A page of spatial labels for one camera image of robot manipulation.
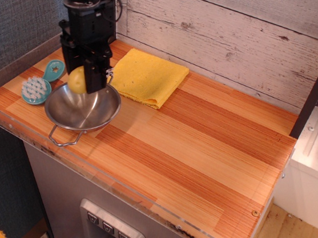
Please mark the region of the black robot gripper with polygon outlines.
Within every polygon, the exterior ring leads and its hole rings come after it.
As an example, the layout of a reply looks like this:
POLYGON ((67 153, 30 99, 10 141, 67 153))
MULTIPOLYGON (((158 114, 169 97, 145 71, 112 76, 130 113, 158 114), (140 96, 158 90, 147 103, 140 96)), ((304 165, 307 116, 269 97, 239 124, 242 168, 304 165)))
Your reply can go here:
POLYGON ((92 94, 106 87, 113 76, 110 65, 112 52, 109 43, 95 23, 95 9, 100 0, 75 2, 63 0, 68 20, 59 22, 62 29, 61 45, 66 71, 84 67, 86 92, 92 94))

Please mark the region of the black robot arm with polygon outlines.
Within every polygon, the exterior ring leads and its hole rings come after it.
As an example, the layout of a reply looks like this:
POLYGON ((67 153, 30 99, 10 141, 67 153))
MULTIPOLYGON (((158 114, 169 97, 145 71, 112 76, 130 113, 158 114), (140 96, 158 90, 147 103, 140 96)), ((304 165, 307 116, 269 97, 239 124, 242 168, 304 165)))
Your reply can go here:
POLYGON ((116 39, 116 22, 122 13, 120 0, 63 0, 68 20, 61 20, 60 37, 67 72, 83 67, 86 92, 105 88, 116 39))

